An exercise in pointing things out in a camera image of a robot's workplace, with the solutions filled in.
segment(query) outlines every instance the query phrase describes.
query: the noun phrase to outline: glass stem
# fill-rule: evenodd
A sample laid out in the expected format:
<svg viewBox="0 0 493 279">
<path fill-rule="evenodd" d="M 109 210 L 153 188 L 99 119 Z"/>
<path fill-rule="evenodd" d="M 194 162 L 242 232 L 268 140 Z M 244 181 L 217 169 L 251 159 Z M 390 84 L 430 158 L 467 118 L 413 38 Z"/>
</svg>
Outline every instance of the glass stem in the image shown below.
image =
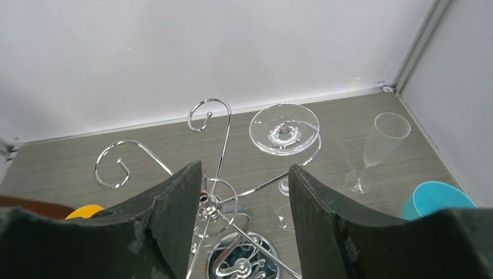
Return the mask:
<svg viewBox="0 0 493 279">
<path fill-rule="evenodd" d="M 358 182 L 356 182 L 356 185 L 355 185 L 356 189 L 361 188 L 361 179 L 363 179 L 363 176 L 366 174 L 366 171 L 368 170 L 368 168 L 369 168 L 369 166 L 365 165 L 365 168 L 362 169 L 361 172 L 359 173 Z"/>
</svg>

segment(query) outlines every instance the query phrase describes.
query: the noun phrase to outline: glass base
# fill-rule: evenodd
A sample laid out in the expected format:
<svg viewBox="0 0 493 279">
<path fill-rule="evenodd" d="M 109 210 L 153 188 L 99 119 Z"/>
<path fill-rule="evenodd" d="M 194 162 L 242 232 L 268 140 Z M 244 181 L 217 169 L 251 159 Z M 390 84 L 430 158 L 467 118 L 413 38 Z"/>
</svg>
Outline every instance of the glass base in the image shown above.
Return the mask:
<svg viewBox="0 0 493 279">
<path fill-rule="evenodd" d="M 355 193 L 366 193 L 371 189 L 371 179 L 368 175 L 364 175 L 360 181 L 358 181 L 360 170 L 350 170 L 344 181 L 346 182 L 346 187 L 351 189 Z"/>
</svg>

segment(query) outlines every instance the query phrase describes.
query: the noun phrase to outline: wine glass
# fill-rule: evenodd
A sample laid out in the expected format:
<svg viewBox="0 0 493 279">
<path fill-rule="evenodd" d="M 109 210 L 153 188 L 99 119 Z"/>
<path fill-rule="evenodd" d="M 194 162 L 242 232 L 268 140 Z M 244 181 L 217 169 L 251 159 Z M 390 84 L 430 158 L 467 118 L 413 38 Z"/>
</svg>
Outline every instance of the wine glass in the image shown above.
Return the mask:
<svg viewBox="0 0 493 279">
<path fill-rule="evenodd" d="M 319 129 L 319 120 L 311 110 L 294 103 L 278 103 L 258 112 L 250 122 L 249 132 L 261 151 L 290 156 L 309 148 L 317 140 Z M 271 206 L 279 226 L 294 231 L 287 176 L 274 187 Z"/>
<path fill-rule="evenodd" d="M 369 167 L 383 162 L 411 132 L 409 122 L 392 112 L 380 113 L 373 123 L 366 141 L 362 170 L 351 170 L 345 176 L 346 186 L 353 192 L 364 193 L 371 189 L 371 179 L 366 176 Z"/>
</svg>

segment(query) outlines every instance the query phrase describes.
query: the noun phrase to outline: champagne flute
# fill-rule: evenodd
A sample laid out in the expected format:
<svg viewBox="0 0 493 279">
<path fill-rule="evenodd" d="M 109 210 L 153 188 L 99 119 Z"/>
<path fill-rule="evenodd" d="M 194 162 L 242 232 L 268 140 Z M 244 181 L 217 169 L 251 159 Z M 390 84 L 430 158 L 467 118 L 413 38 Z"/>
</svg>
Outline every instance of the champagne flute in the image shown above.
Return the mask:
<svg viewBox="0 0 493 279">
<path fill-rule="evenodd" d="M 371 180 L 366 176 L 368 168 L 389 157 L 410 132 L 411 126 L 403 116 L 392 112 L 380 113 L 375 118 L 366 141 L 363 154 L 365 167 L 359 171 L 349 171 L 345 176 L 346 186 L 357 193 L 371 189 Z"/>
</svg>

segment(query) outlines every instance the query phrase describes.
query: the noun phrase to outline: metal hook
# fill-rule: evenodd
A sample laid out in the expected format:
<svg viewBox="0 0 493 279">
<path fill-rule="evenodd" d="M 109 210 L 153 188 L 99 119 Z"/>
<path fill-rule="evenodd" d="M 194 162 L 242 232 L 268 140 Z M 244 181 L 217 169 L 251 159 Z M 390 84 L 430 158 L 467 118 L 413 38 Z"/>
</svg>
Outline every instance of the metal hook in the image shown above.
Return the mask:
<svg viewBox="0 0 493 279">
<path fill-rule="evenodd" d="M 101 186 L 103 186 L 105 188 L 116 189 L 116 188 L 124 185 L 126 182 L 128 182 L 128 179 L 130 178 L 130 170 L 125 165 L 123 160 L 120 158 L 118 158 L 118 160 L 116 162 L 120 165 L 120 167 L 123 169 L 123 171 L 126 174 L 125 179 L 123 179 L 122 182 L 120 182 L 118 184 L 108 184 L 108 183 L 102 181 L 101 178 L 99 177 L 99 163 L 101 162 L 101 159 L 103 159 L 103 157 L 106 156 L 106 154 L 108 154 L 110 149 L 117 147 L 119 145 L 122 145 L 122 144 L 134 144 L 134 145 L 138 146 L 145 153 L 147 153 L 147 155 L 149 155 L 167 173 L 169 173 L 171 176 L 173 175 L 173 172 L 161 160 L 159 160 L 159 158 L 154 153 L 152 153 L 147 147 L 145 147 L 143 144 L 141 144 L 138 141 L 134 141 L 131 139 L 125 139 L 123 141 L 118 141 L 118 142 L 115 142 L 114 144 L 109 145 L 108 147 L 106 147 L 103 150 L 103 152 L 101 152 L 101 154 L 99 154 L 98 160 L 96 160 L 96 165 L 94 166 L 94 176 L 96 177 L 97 182 Z"/>
<path fill-rule="evenodd" d="M 208 103 L 208 102 L 220 102 L 220 103 L 222 103 L 226 107 L 226 110 L 228 113 L 228 122 L 226 125 L 226 133 L 224 135 L 223 149 L 221 151 L 221 157 L 219 158 L 219 165 L 217 166 L 217 172 L 216 172 L 216 178 L 219 178 L 219 174 L 221 173 L 221 169 L 223 168 L 223 160 L 224 160 L 224 154 L 226 152 L 226 144 L 228 143 L 228 137 L 230 135 L 231 115 L 232 115 L 230 105 L 227 102 L 225 102 L 221 99 L 216 99 L 216 98 L 210 98 L 210 99 L 203 100 L 202 102 L 196 104 L 192 110 L 190 110 L 190 113 L 188 114 L 188 117 L 187 117 L 187 124 L 188 124 L 188 128 L 190 128 L 190 130 L 192 130 L 193 132 L 196 132 L 196 133 L 200 133 L 205 128 L 207 128 L 207 125 L 209 124 L 209 120 L 212 117 L 212 112 L 207 112 L 207 116 L 205 117 L 205 121 L 203 122 L 203 125 L 200 128 L 194 128 L 194 126 L 192 126 L 191 122 L 192 122 L 192 117 L 193 117 L 195 111 L 200 106 L 202 106 L 203 104 Z M 214 194 L 215 190 L 216 190 L 216 182 L 214 182 L 214 184 L 212 185 L 212 189 L 210 190 L 210 194 Z"/>
</svg>

